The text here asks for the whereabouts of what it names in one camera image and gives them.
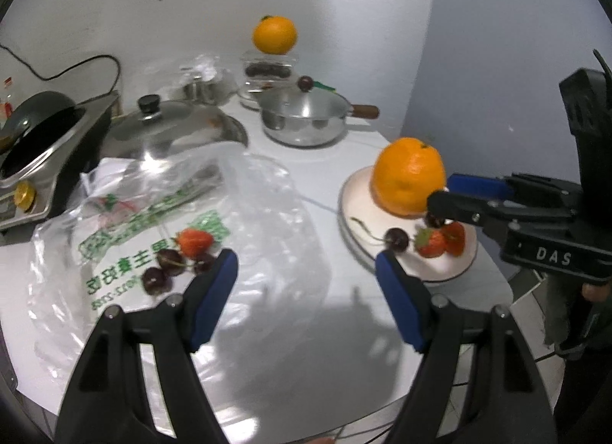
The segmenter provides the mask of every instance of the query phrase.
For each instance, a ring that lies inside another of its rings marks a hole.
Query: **strawberry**
[[[453,221],[450,225],[444,225],[440,228],[444,240],[446,241],[446,250],[452,256],[459,257],[465,251],[465,228],[459,221]]]
[[[194,260],[200,253],[208,250],[215,238],[207,231],[186,228],[176,235],[174,242],[185,257]]]
[[[440,230],[420,228],[414,237],[414,248],[421,257],[439,257],[446,250],[446,241]]]

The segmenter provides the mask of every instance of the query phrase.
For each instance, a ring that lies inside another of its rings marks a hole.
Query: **finger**
[[[331,437],[319,437],[319,439],[311,440],[307,444],[334,444],[334,439]]]
[[[610,284],[602,286],[583,284],[582,297],[589,302],[604,302],[610,295]]]

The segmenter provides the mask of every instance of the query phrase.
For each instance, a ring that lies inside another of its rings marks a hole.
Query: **yellow knob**
[[[17,207],[26,212],[32,208],[36,200],[36,188],[29,181],[20,181],[15,187],[13,201]]]

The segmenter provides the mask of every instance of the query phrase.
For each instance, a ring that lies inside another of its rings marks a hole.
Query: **white wall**
[[[42,73],[57,72],[96,52],[124,64],[124,108],[153,91],[143,70],[179,56],[212,52],[239,70],[241,53],[262,15],[292,18],[299,30],[299,72],[335,86],[354,103],[381,108],[377,127],[399,135],[425,39],[431,0],[15,0],[0,41]],[[76,100],[103,93],[112,64],[99,62],[41,85],[7,54],[0,76],[12,75],[29,96],[57,89]]]
[[[612,63],[597,0],[433,0],[402,133],[434,138],[449,173],[578,181],[559,82],[599,69],[593,48]]]

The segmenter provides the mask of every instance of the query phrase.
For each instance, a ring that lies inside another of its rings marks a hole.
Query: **black pants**
[[[612,349],[565,363],[555,422],[561,444],[612,444]]]

